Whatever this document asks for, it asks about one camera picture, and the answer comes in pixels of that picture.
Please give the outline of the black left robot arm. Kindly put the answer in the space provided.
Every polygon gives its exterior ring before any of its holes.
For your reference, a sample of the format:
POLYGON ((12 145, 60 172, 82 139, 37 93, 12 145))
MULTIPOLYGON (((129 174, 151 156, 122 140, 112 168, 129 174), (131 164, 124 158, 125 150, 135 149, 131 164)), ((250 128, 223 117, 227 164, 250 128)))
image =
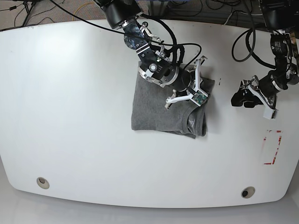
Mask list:
POLYGON ((231 105, 245 108, 264 105, 263 116, 274 119, 277 94, 287 90, 289 85, 299 82, 299 50, 294 32, 299 6, 293 0, 261 0, 259 6, 264 24, 252 24, 242 35, 245 36, 249 52, 246 58, 253 57, 270 71, 261 79, 253 76, 250 80, 242 80, 239 90, 231 98, 231 105), (271 33, 270 47, 274 55, 274 65, 264 62, 254 53, 258 28, 266 28, 271 33))

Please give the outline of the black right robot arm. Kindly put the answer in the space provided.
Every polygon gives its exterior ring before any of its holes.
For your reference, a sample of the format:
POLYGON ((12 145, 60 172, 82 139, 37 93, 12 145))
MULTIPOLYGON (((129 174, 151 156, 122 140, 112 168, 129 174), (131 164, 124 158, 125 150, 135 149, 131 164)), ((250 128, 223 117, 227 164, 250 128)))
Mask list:
POLYGON ((165 108, 188 100, 202 106, 208 100, 209 94, 200 86, 203 82, 200 68, 207 59, 205 56, 195 56, 192 68, 188 64, 181 67, 185 55, 183 44, 177 43, 174 33, 164 22, 156 20, 172 39, 171 48, 165 49, 164 42, 149 30, 147 22, 137 22, 142 11, 135 0, 96 0, 95 4, 103 11, 112 29, 123 29, 126 46, 135 50, 140 59, 138 74, 147 82, 172 89, 173 94, 166 99, 165 108))

